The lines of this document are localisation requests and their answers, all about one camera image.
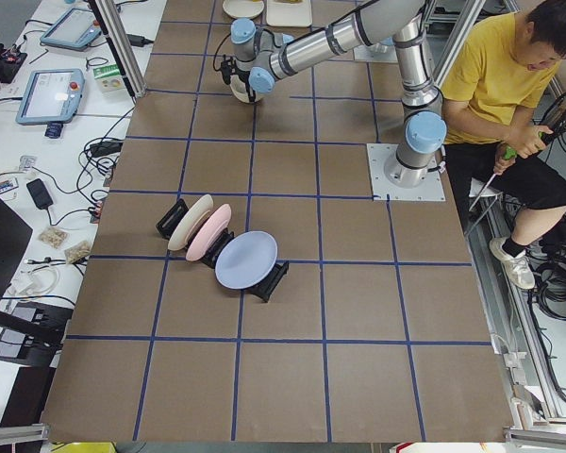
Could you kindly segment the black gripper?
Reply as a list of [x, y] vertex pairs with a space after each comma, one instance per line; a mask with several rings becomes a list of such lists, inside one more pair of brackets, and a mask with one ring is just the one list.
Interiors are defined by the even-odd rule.
[[257, 95], [255, 90], [251, 87], [249, 83], [249, 73], [240, 69], [237, 65], [236, 60], [233, 57], [223, 56], [219, 66], [219, 72], [222, 74], [223, 82], [227, 86], [231, 84], [232, 76], [237, 76], [240, 80], [242, 80], [245, 83], [248, 102], [250, 104], [256, 102]]

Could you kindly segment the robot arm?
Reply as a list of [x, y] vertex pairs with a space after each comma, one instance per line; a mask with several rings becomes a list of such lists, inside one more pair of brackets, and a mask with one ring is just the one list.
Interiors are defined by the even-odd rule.
[[336, 21], [293, 38], [240, 18], [230, 27], [233, 54], [213, 64], [239, 100], [257, 102], [275, 83], [360, 46], [390, 38], [399, 65], [404, 132], [384, 174], [401, 188], [419, 186], [447, 127], [425, 47], [426, 1], [368, 1]]

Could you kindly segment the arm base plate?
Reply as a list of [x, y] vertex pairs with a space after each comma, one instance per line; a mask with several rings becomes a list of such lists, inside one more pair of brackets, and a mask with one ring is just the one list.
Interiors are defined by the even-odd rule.
[[421, 169], [409, 169], [396, 157], [397, 144], [367, 143], [374, 201], [445, 202], [436, 155]]
[[396, 64], [397, 56], [392, 43], [379, 42], [371, 46], [360, 45], [353, 49], [354, 60]]

